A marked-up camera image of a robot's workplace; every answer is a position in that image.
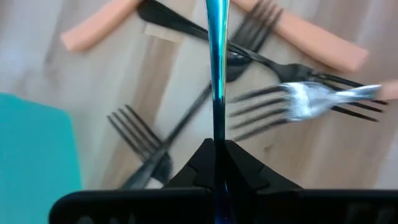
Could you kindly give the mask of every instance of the wooden table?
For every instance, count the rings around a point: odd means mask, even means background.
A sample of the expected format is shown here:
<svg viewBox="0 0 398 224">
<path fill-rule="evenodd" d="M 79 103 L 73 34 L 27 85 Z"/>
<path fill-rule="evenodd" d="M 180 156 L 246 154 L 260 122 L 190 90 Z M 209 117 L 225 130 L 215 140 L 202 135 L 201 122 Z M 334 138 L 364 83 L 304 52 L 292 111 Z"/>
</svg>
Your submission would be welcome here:
<svg viewBox="0 0 398 224">
<path fill-rule="evenodd" d="M 5 0 L 0 2 L 0 91 L 69 112 L 87 189 L 118 187 L 140 162 L 108 124 L 106 115 L 132 105 L 162 138 L 170 132 L 210 79 L 208 46 L 190 37 L 147 26 L 132 15 L 90 51 L 67 52 L 60 33 L 94 13 L 107 0 Z M 205 2 L 164 0 L 206 27 Z M 398 16 L 394 0 L 278 0 L 306 20 L 369 49 L 357 74 L 362 83 L 396 78 Z M 234 5 L 229 31 L 243 18 Z M 278 36 L 261 54 L 279 62 L 300 62 L 326 69 Z M 272 72 L 253 64 L 227 85 L 228 97 L 276 83 Z M 228 105 L 227 110 L 236 106 Z M 289 124 L 248 141 L 243 148 L 303 187 L 398 187 L 398 104 L 392 102 L 371 123 L 331 112 Z M 174 173 L 204 138 L 212 137 L 211 101 L 201 109 L 172 147 Z"/>
</svg>

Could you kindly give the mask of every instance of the fork tines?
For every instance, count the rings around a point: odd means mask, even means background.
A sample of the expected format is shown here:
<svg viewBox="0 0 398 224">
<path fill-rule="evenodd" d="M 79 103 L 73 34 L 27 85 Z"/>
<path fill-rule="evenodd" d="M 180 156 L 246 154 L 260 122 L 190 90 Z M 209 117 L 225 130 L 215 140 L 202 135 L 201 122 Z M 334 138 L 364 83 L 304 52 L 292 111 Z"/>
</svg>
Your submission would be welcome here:
<svg viewBox="0 0 398 224">
<path fill-rule="evenodd" d="M 258 1 L 237 28 L 232 39 L 228 42 L 229 46 L 238 52 L 240 52 L 239 49 L 234 47 L 236 45 L 253 52 L 259 51 L 279 21 L 282 11 L 282 8 L 271 0 Z M 251 61 L 251 59 L 240 57 L 234 65 L 245 64 L 247 61 Z"/>
<path fill-rule="evenodd" d="M 268 95 L 270 93 L 277 93 L 277 92 L 285 92 L 286 89 L 280 85 L 277 86 L 271 86 L 269 88 L 265 88 L 265 89 L 261 89 L 261 90 L 255 90 L 255 91 L 251 91 L 249 93 L 240 95 L 238 97 L 233 98 L 232 100 L 229 100 L 229 103 L 238 103 L 241 101 L 245 101 L 245 100 L 250 100 L 251 98 L 255 98 L 257 96 L 262 96 L 262 95 Z M 271 105 L 283 105 L 283 103 L 286 103 L 289 101 L 289 96 L 278 96 L 276 98 L 273 98 L 271 100 L 266 100 L 260 103 L 256 103 L 252 106 L 248 106 L 245 107 L 241 110 L 237 110 L 231 114 L 229 114 L 230 117 L 237 117 L 243 114 L 247 114 L 250 113 L 252 111 L 256 111 L 260 108 L 263 107 L 268 107 Z M 291 119 L 289 119 L 289 116 L 287 116 L 287 113 L 289 112 L 289 107 L 283 105 L 280 106 L 278 108 L 275 108 L 273 110 L 267 111 L 265 113 L 261 113 L 257 116 L 254 116 L 252 118 L 246 119 L 238 124 L 234 124 L 232 126 L 230 126 L 230 129 L 239 129 L 239 128 L 243 128 L 245 126 L 249 126 L 250 124 L 257 124 L 259 121 L 268 119 L 268 118 L 273 118 L 273 117 L 278 117 L 276 119 L 274 119 L 271 122 L 268 122 L 266 124 L 263 125 L 257 125 L 256 128 L 234 138 L 234 141 L 242 141 L 245 140 L 247 138 L 250 138 L 252 136 L 255 136 L 257 134 L 263 133 L 264 131 L 267 131 L 270 128 L 273 128 L 274 126 L 278 126 L 281 124 L 286 124 L 289 122 L 292 122 Z"/>
<path fill-rule="evenodd" d="M 148 159 L 162 141 L 129 106 L 107 116 L 109 122 L 142 161 Z"/>
</svg>

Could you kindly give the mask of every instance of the teal cloth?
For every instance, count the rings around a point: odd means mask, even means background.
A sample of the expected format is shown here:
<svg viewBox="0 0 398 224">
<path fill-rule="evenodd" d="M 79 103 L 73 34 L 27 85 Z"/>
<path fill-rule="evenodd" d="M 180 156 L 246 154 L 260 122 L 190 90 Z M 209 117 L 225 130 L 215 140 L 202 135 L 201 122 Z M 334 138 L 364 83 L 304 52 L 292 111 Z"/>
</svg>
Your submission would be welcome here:
<svg viewBox="0 0 398 224">
<path fill-rule="evenodd" d="M 0 94 L 0 223 L 48 223 L 54 202 L 80 189 L 68 115 Z"/>
</svg>

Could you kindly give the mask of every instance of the teal object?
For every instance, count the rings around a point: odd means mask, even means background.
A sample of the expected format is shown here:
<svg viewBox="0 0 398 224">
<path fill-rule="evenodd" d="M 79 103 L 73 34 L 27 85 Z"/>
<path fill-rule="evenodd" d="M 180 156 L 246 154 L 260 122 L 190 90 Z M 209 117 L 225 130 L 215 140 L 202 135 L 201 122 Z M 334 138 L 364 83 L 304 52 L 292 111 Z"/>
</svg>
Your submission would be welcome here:
<svg viewBox="0 0 398 224">
<path fill-rule="evenodd" d="M 0 223 L 48 223 L 57 199 L 80 189 L 68 115 L 0 93 Z"/>
<path fill-rule="evenodd" d="M 213 130 L 216 145 L 225 141 L 226 35 L 229 0 L 206 0 L 209 30 L 211 82 L 213 87 Z"/>
</svg>

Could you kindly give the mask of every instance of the pink handle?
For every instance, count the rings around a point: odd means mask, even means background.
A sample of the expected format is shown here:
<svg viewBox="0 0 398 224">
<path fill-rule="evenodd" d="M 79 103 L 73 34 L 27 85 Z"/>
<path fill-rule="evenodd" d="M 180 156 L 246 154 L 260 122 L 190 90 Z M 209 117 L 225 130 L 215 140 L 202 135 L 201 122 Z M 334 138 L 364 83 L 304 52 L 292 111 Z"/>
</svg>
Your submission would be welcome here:
<svg viewBox="0 0 398 224">
<path fill-rule="evenodd" d="M 137 7 L 141 0 L 112 0 L 96 14 L 64 32 L 61 39 L 68 50 L 82 51 L 105 38 Z"/>
<path fill-rule="evenodd" d="M 398 100 L 398 80 L 381 83 L 380 100 Z"/>
<path fill-rule="evenodd" d="M 258 0 L 232 0 L 249 12 Z M 357 47 L 284 10 L 275 31 L 314 59 L 342 72 L 354 72 L 368 51 Z"/>
</svg>

